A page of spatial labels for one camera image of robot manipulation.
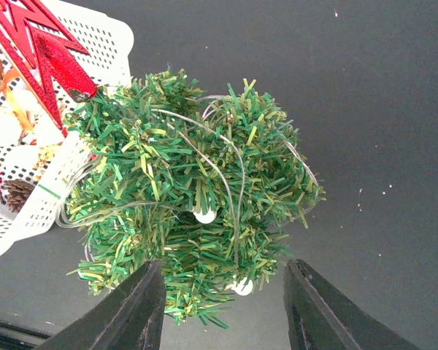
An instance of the dark gray surface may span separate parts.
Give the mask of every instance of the dark gray surface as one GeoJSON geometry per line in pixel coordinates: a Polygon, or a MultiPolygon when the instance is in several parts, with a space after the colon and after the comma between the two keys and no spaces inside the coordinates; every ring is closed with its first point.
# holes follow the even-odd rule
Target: dark gray surface
{"type": "MultiPolygon", "coordinates": [[[[296,121],[328,192],[309,230],[287,226],[293,253],[438,350],[438,1],[72,2],[132,27],[134,76],[169,62],[211,93],[256,78],[296,121]]],[[[0,310],[58,329],[95,305],[65,277],[81,236],[55,229],[16,243],[0,258],[0,310]]],[[[162,349],[288,349],[282,299],[279,275],[237,299],[228,332],[167,319],[162,349]]]]}

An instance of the white plastic basket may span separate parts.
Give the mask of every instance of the white plastic basket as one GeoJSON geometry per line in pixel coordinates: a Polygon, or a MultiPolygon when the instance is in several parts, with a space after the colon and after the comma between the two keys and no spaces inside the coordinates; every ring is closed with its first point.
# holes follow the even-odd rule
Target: white plastic basket
{"type": "MultiPolygon", "coordinates": [[[[91,53],[89,57],[72,52],[96,83],[119,85],[130,81],[128,54],[133,47],[134,37],[125,23],[109,18],[103,13],[58,0],[44,0],[43,3],[91,53]]],[[[1,50],[0,59],[4,61],[5,68],[10,67],[1,50]]],[[[55,90],[58,91],[58,99],[66,104],[66,111],[73,110],[75,103],[63,89],[55,84],[55,90]]],[[[7,102],[1,98],[0,103],[6,105],[7,102]]],[[[6,161],[7,153],[15,146],[0,146],[0,162],[6,161]]],[[[13,242],[45,233],[50,229],[55,222],[58,203],[55,194],[63,194],[65,179],[69,179],[87,161],[88,156],[89,151],[84,148],[78,135],[70,133],[20,213],[12,214],[0,203],[0,255],[9,249],[13,242]]],[[[32,168],[7,166],[0,170],[3,180],[22,179],[33,183],[32,168]]]]}

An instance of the led bulb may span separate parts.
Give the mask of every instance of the led bulb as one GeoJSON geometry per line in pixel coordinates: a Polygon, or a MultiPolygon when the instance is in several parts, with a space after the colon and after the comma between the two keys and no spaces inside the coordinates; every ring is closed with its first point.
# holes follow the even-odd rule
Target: led bulb
{"type": "Polygon", "coordinates": [[[217,214],[218,213],[216,211],[211,210],[211,208],[208,208],[206,214],[203,214],[202,212],[197,213],[193,211],[193,215],[201,224],[210,224],[215,220],[217,214]]]}
{"type": "Polygon", "coordinates": [[[248,283],[245,285],[246,281],[247,281],[247,279],[244,278],[238,284],[237,284],[237,282],[234,282],[231,289],[234,292],[236,292],[238,295],[241,295],[241,296],[249,295],[253,291],[253,282],[248,281],[248,283]]]}

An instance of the green tinsel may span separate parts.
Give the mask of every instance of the green tinsel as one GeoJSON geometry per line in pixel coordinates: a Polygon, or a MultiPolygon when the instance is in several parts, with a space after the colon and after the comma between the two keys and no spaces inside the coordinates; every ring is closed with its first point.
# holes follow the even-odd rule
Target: green tinsel
{"type": "Polygon", "coordinates": [[[246,80],[239,96],[229,86],[230,96],[214,101],[214,112],[203,121],[200,112],[211,100],[202,100],[204,92],[195,84],[187,82],[184,71],[151,74],[144,82],[119,87],[113,96],[101,87],[96,97],[70,114],[69,130],[79,131],[101,162],[73,188],[66,205],[71,220],[84,220],[135,201],[162,204],[125,207],[87,225],[85,244],[94,261],[79,264],[80,278],[98,294],[119,285],[145,260],[162,259],[166,313],[177,323],[198,316],[205,324],[226,327],[215,315],[231,300],[226,286],[248,278],[261,288],[285,254],[287,235],[269,232],[269,224],[280,227],[297,218],[307,226],[305,209],[322,199],[318,193],[323,189],[286,146],[289,141],[296,147],[297,132],[269,94],[260,96],[254,82],[246,80]],[[189,117],[215,132],[158,109],[189,117]],[[246,177],[237,260],[225,185],[180,132],[223,173],[235,212],[242,168],[233,147],[219,135],[240,151],[246,177]],[[218,212],[210,224],[198,223],[191,213],[209,208],[218,212]]]}

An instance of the pine cone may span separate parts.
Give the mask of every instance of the pine cone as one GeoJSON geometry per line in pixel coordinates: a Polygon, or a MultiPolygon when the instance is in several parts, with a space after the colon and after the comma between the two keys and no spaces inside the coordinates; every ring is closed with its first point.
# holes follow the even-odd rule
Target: pine cone
{"type": "Polygon", "coordinates": [[[3,188],[8,191],[7,205],[8,209],[14,212],[20,212],[24,204],[28,200],[34,186],[23,180],[7,180],[4,182],[3,188]]]}

